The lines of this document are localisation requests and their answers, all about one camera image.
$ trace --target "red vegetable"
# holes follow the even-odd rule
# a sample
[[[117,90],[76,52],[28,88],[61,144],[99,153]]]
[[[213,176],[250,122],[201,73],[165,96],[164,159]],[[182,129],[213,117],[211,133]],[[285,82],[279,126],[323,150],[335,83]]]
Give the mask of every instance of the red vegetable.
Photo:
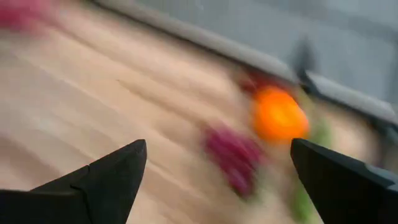
[[[205,151],[242,197],[254,192],[255,173],[261,163],[261,148],[252,139],[222,126],[205,130]]]
[[[259,70],[248,70],[246,78],[239,82],[239,86],[243,91],[250,95],[254,95],[259,90],[267,86],[277,86],[287,91],[290,89],[288,83],[279,80],[276,76],[271,75],[270,73]]]
[[[0,27],[12,30],[29,30],[33,20],[45,17],[49,0],[2,0],[0,1]]]

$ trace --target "wooden surface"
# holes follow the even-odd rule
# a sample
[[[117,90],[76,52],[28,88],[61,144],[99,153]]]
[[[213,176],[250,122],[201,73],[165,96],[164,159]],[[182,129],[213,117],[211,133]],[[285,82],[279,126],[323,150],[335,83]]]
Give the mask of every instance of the wooden surface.
[[[247,205],[201,152],[203,123],[250,133],[239,66],[93,6],[66,4],[57,25],[39,23],[35,37],[0,38],[1,188],[29,190],[144,138],[128,223],[292,223],[280,186]],[[333,148],[371,161],[365,123],[319,105]]]

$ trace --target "pink object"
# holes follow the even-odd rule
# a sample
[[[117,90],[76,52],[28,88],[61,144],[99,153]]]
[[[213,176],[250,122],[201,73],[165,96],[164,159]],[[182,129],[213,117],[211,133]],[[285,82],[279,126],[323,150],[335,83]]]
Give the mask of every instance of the pink object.
[[[205,151],[226,175],[230,186],[242,197],[253,193],[261,149],[252,139],[221,126],[205,130]]]
[[[45,14],[49,2],[45,0],[0,0],[0,27],[29,30],[34,20]]]

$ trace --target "orange fruit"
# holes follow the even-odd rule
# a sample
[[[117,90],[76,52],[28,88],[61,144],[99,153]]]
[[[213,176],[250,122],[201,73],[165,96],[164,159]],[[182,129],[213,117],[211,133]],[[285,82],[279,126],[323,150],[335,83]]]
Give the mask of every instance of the orange fruit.
[[[254,96],[254,129],[269,142],[305,138],[309,123],[304,111],[285,90],[267,86]]]

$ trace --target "wood grain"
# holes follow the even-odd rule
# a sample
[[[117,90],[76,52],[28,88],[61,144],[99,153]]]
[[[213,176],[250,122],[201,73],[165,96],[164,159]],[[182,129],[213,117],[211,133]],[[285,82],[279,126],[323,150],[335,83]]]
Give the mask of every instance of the wood grain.
[[[31,189],[144,138],[128,223],[292,223],[277,182],[246,204],[201,151],[205,123],[252,134],[239,65],[92,6],[60,9],[41,36],[0,39],[0,187]],[[366,124],[319,105],[335,136],[351,130],[333,147],[371,161]]]

